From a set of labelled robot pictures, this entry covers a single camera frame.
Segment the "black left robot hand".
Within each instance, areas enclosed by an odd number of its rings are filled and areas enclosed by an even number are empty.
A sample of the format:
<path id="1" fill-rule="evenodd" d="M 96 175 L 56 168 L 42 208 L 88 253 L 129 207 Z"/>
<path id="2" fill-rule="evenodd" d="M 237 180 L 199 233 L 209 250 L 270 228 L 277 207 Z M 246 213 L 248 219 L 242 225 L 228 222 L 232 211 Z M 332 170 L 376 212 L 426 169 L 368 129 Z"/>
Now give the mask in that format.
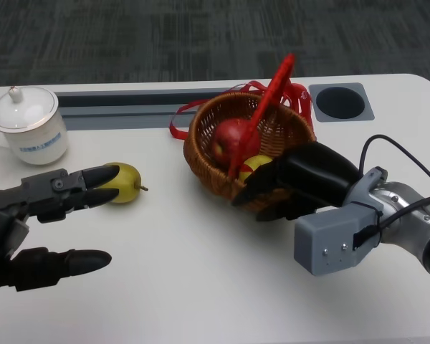
<path id="1" fill-rule="evenodd" d="M 26 177 L 19 186 L 0 190 L 0 288 L 18 292 L 56 285 L 62 278 L 97 271 L 112 257 L 99 250 L 51 252 L 46 247 L 20 250 L 29 233 L 28 218 L 44 224 L 62 221 L 72 211 L 112 201 L 116 188 L 102 185 L 119 174 L 119 167 L 97 166 L 68 173 L 58 169 Z"/>

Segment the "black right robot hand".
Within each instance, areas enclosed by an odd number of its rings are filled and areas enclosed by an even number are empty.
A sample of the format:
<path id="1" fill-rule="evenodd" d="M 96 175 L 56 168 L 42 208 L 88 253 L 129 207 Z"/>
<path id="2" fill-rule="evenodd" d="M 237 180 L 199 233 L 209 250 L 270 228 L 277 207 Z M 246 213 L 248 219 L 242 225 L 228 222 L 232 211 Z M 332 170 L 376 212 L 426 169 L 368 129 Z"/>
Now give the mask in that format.
<path id="1" fill-rule="evenodd" d="M 291 191 L 290 197 L 261 210 L 256 220 L 291 221 L 326 206 L 341 207 L 358 182 L 358 174 L 353 163 L 326 145 L 317 141 L 306 143 L 285 150 L 256 169 L 231 204 L 243 206 L 258 196 L 284 188 Z"/>

